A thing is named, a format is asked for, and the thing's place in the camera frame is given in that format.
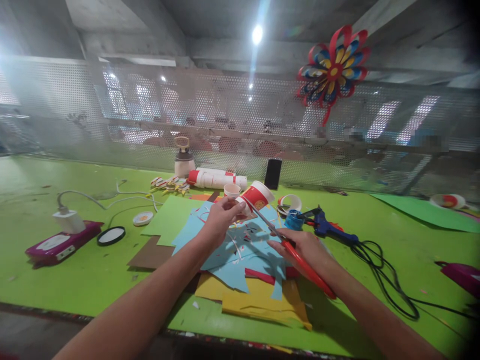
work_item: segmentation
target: colorful paper flower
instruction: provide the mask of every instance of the colorful paper flower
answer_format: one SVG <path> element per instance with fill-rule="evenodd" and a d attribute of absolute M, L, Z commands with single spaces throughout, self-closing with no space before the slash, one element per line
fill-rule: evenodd
<path fill-rule="evenodd" d="M 337 46 L 341 36 L 343 43 Z M 367 30 L 352 34 L 351 25 L 340 28 L 329 46 L 319 43 L 311 48 L 308 65 L 298 72 L 299 80 L 307 81 L 298 90 L 304 105 L 318 103 L 321 108 L 327 108 L 322 126 L 327 123 L 330 109 L 337 99 L 352 96 L 355 85 L 367 76 L 367 69 L 361 66 L 370 55 L 368 47 L 362 48 L 367 36 Z"/>

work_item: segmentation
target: blue paper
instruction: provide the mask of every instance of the blue paper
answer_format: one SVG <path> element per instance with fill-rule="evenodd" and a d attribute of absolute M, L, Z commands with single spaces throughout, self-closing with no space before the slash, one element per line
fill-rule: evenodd
<path fill-rule="evenodd" d="M 212 202 L 206 201 L 200 208 L 191 210 L 185 226 L 172 242 L 175 245 L 173 254 L 199 233 L 212 205 Z M 264 207 L 260 212 L 279 227 L 279 216 L 274 208 Z M 286 262 L 267 244 L 268 240 L 278 241 L 278 238 L 270 236 L 270 230 L 259 217 L 233 225 L 228 229 L 223 243 L 205 261 L 201 269 L 210 271 L 227 286 L 245 293 L 249 292 L 245 268 L 271 275 L 275 277 L 271 297 L 281 300 L 282 280 L 286 279 Z"/>

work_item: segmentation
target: charger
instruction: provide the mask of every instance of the charger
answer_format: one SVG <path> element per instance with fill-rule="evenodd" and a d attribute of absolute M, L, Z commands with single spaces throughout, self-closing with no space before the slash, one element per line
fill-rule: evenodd
<path fill-rule="evenodd" d="M 54 213 L 53 217 L 64 233 L 78 234 L 85 230 L 84 221 L 79 213 L 74 210 L 69 210 L 66 206 L 59 207 L 58 212 Z"/>

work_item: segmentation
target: black cable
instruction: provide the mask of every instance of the black cable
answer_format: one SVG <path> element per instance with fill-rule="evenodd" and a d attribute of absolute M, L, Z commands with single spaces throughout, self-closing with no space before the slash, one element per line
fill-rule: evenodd
<path fill-rule="evenodd" d="M 369 247 L 368 245 L 372 245 L 374 247 L 376 247 L 376 250 L 373 250 L 371 247 Z M 427 302 L 427 301 L 422 301 L 422 300 L 418 300 L 418 299 L 414 299 L 410 296 L 408 296 L 407 294 L 405 294 L 405 292 L 403 291 L 402 287 L 400 286 L 400 282 L 399 282 L 399 277 L 397 275 L 397 271 L 395 270 L 395 268 L 392 266 L 391 263 L 389 263 L 385 258 L 384 258 L 384 251 L 382 249 L 382 247 L 377 244 L 376 242 L 374 241 L 359 241 L 357 243 L 355 243 L 353 246 L 350 247 L 351 251 L 357 256 L 359 257 L 361 260 L 363 260 L 364 262 L 366 262 L 368 264 L 368 266 L 370 266 L 372 272 L 373 272 L 373 275 L 375 276 L 375 279 L 377 280 L 378 282 L 378 285 L 380 286 L 381 288 L 381 291 L 383 292 L 383 294 L 386 296 L 386 298 L 388 299 L 388 302 L 395 308 L 397 309 L 402 315 L 404 315 L 405 317 L 411 319 L 411 320 L 418 320 L 420 319 L 420 313 L 419 313 L 419 310 L 417 308 L 417 306 L 414 304 L 414 302 L 416 303 L 420 303 L 420 304 L 424 304 L 424 305 L 428 305 L 428 306 L 432 306 L 432 307 L 435 307 L 435 308 L 439 308 L 439 309 L 443 309 L 443 310 L 447 310 L 449 312 L 452 312 L 454 314 L 457 314 L 457 315 L 461 315 L 465 318 L 468 318 L 468 319 L 471 319 L 471 320 L 476 320 L 476 321 L 480 321 L 479 318 L 475 317 L 475 316 L 471 316 L 469 314 L 466 314 L 464 312 L 461 312 L 461 311 L 458 311 L 458 310 L 454 310 L 452 308 L 449 308 L 449 307 L 446 307 L 446 306 L 442 306 L 442 305 L 439 305 L 439 304 L 435 304 L 435 303 L 432 303 L 432 302 Z M 379 260 L 379 264 L 376 264 L 373 260 L 372 260 L 372 257 L 369 252 L 374 255 L 375 258 L 377 258 Z M 390 270 L 391 274 L 392 274 L 392 277 L 393 277 L 393 280 L 390 279 L 390 277 L 387 276 L 387 274 L 385 274 L 384 272 L 384 269 L 388 269 Z M 385 286 L 385 282 L 387 282 L 396 292 L 398 295 L 400 295 L 400 297 L 402 298 L 402 300 L 408 305 L 408 307 L 410 308 L 411 312 L 408 311 L 408 310 L 405 310 L 402 306 L 400 306 L 395 300 L 392 299 L 389 291 L 387 290 L 386 286 Z"/>

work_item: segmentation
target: black round object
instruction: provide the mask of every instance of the black round object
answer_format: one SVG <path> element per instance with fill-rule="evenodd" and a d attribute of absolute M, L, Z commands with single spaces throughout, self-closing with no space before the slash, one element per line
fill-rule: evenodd
<path fill-rule="evenodd" d="M 110 246 L 122 240 L 126 233 L 123 226 L 111 227 L 96 237 L 96 243 L 98 246 Z"/>

